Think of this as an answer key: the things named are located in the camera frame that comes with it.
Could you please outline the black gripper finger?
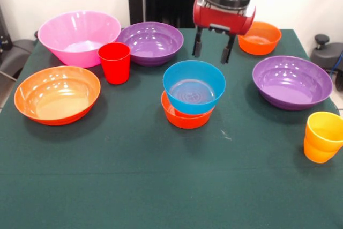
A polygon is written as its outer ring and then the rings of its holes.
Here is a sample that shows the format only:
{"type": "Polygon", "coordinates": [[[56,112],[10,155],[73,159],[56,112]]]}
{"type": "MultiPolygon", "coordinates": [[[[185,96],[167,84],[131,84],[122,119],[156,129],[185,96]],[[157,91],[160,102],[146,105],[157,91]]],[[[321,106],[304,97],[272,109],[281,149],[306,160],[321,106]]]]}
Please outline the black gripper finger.
{"type": "Polygon", "coordinates": [[[223,51],[222,51],[222,55],[221,55],[221,63],[222,64],[227,64],[229,62],[229,58],[230,58],[230,54],[232,52],[232,48],[236,39],[236,35],[235,34],[228,34],[229,36],[229,40],[227,45],[224,47],[223,51]]]}
{"type": "Polygon", "coordinates": [[[194,57],[199,57],[201,55],[201,50],[202,50],[202,32],[203,28],[200,26],[197,26],[197,31],[196,31],[196,36],[195,36],[195,41],[193,44],[193,51],[192,55],[194,57]]]}

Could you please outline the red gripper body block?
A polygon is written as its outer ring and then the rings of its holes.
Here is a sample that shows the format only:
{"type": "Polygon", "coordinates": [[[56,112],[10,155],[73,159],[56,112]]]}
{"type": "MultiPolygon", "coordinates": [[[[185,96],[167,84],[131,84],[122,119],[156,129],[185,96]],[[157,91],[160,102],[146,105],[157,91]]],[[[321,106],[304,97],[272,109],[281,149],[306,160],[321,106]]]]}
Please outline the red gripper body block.
{"type": "Polygon", "coordinates": [[[219,29],[235,35],[245,35],[256,14],[256,7],[249,4],[242,10],[221,9],[208,0],[195,0],[193,22],[197,27],[219,29]]]}

